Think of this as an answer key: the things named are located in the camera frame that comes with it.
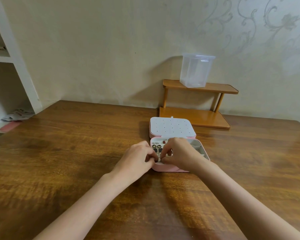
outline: clear plastic box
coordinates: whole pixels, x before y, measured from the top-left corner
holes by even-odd
[[[205,87],[215,58],[215,56],[184,53],[180,82],[187,88]]]

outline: hand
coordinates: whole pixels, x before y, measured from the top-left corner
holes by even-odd
[[[124,152],[111,173],[127,180],[130,185],[144,175],[154,165],[155,160],[158,160],[158,155],[148,142],[141,141]]]
[[[175,165],[182,170],[192,173],[204,160],[204,157],[185,138],[174,137],[169,139],[161,152],[161,161],[163,163]]]

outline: newspaper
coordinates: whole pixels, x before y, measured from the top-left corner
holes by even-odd
[[[2,121],[17,121],[17,120],[27,120],[30,117],[34,116],[35,112],[33,109],[28,108],[19,108],[14,110],[12,113],[7,114],[1,120]]]

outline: pink jewelry box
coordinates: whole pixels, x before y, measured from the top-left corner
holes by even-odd
[[[177,118],[164,118],[164,117],[152,117],[150,119],[149,126],[150,145],[164,146],[163,141],[168,141],[173,137],[183,137],[206,159],[210,161],[203,145],[196,139],[196,133],[190,123],[186,119]],[[157,172],[188,172],[179,169],[171,164],[164,164],[162,162],[156,162],[152,167]]]

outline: plastic container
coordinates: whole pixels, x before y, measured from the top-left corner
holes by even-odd
[[[180,82],[187,88],[205,87],[215,58],[215,56],[184,53]]]
[[[190,123],[186,119],[177,118],[164,118],[164,117],[152,117],[149,124],[150,145],[159,144],[160,148],[164,147],[163,141],[168,141],[171,137],[183,137],[185,138],[201,155],[210,161],[207,152],[205,151],[201,142],[196,138],[196,133]],[[153,170],[157,172],[187,172],[179,169],[171,164],[164,164],[162,162],[156,162]]]

